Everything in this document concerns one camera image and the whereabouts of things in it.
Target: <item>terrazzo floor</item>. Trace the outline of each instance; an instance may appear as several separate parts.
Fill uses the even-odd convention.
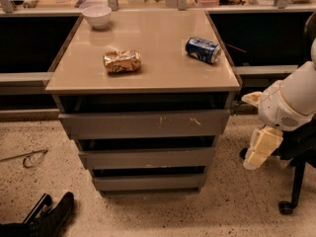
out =
[[[22,222],[43,193],[54,203],[71,191],[75,208],[61,236],[316,236],[316,170],[307,166],[299,207],[281,215],[290,199],[293,169],[276,157],[256,171],[243,168],[256,115],[232,116],[217,144],[199,193],[151,193],[103,197],[82,166],[54,112],[0,113],[0,159],[47,149],[25,168],[18,158],[0,163],[0,222]]]

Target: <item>black chair leg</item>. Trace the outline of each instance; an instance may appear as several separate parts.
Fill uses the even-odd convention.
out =
[[[301,162],[295,167],[292,200],[291,202],[281,201],[278,204],[278,209],[281,214],[292,214],[293,210],[298,206],[300,191],[303,183],[304,171],[305,162]]]

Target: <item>black shoe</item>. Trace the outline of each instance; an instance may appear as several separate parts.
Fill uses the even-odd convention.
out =
[[[61,227],[71,213],[74,204],[72,193],[66,193],[58,205],[47,215],[36,218],[31,225],[36,225],[38,237],[58,236]]]

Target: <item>drawer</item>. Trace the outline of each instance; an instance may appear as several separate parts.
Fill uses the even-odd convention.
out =
[[[229,92],[54,96],[63,113],[127,113],[225,109]]]
[[[150,191],[201,188],[206,181],[206,174],[182,176],[152,176],[152,177],[119,177],[93,178],[93,184],[98,191]]]
[[[222,134],[228,110],[61,114],[70,139],[139,138]]]
[[[208,166],[214,148],[179,148],[164,150],[113,150],[79,152],[86,169],[155,168],[161,166]]]

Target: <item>chair wheel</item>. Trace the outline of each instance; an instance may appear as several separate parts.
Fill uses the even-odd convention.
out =
[[[245,160],[247,151],[248,148],[241,149],[241,151],[239,152],[239,157]]]
[[[283,215],[293,214],[293,207],[289,201],[281,201],[278,203],[278,210]]]

